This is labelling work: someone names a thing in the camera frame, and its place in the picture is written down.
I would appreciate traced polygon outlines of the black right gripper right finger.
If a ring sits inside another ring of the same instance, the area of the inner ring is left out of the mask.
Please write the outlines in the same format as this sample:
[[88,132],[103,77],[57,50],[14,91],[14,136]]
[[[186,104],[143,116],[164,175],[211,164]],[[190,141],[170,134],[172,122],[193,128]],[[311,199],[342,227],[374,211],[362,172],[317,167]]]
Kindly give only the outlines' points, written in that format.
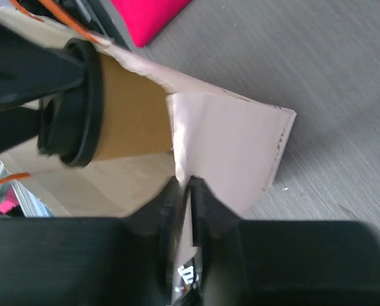
[[248,220],[188,183],[202,305],[380,305],[380,236],[360,221]]

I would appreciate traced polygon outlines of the brown paper coffee cup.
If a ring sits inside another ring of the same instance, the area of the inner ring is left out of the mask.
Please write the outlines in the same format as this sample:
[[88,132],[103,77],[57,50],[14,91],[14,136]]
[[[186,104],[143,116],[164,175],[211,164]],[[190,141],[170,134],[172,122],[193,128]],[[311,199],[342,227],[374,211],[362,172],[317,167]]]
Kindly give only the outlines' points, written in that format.
[[101,55],[104,111],[101,134],[93,160],[168,152],[172,132],[166,98],[157,83],[123,68]]

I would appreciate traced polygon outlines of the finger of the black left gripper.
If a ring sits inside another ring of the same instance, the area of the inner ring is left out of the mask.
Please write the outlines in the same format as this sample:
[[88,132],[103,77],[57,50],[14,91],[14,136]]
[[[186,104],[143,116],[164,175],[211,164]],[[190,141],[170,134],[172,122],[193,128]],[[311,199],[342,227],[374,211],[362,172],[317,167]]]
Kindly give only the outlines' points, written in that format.
[[0,153],[40,132],[40,113],[24,104],[73,89],[83,64],[63,51],[43,48],[0,24]]

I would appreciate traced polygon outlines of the black plastic cup lid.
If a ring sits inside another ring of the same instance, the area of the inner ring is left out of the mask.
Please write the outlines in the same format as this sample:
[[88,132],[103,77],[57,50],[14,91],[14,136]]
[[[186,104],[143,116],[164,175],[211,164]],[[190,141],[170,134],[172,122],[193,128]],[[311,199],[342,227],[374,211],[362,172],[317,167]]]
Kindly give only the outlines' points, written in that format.
[[62,50],[82,63],[83,80],[75,88],[39,100],[38,150],[58,156],[66,166],[85,167],[93,160],[103,123],[102,64],[91,42],[73,38]]

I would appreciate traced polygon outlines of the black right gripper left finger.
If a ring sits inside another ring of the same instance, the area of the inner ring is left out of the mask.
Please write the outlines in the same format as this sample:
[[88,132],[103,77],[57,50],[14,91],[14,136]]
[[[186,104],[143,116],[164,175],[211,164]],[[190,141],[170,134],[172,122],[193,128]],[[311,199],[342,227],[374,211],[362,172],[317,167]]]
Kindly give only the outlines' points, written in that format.
[[168,305],[182,190],[127,217],[0,218],[0,305]]

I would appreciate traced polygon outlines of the brown paper takeout bag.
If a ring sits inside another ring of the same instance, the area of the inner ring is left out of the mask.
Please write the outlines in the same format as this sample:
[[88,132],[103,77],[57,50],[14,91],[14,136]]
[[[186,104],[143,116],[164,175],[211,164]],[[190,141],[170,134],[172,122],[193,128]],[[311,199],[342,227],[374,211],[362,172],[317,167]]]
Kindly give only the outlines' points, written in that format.
[[70,39],[91,42],[99,56],[160,85],[166,98],[175,176],[184,186],[194,173],[214,180],[223,196],[231,187],[251,203],[272,185],[295,119],[287,108],[266,105],[154,64],[125,50],[114,39],[84,28],[53,1],[44,6],[54,18],[15,4],[0,8],[0,24],[55,51]]

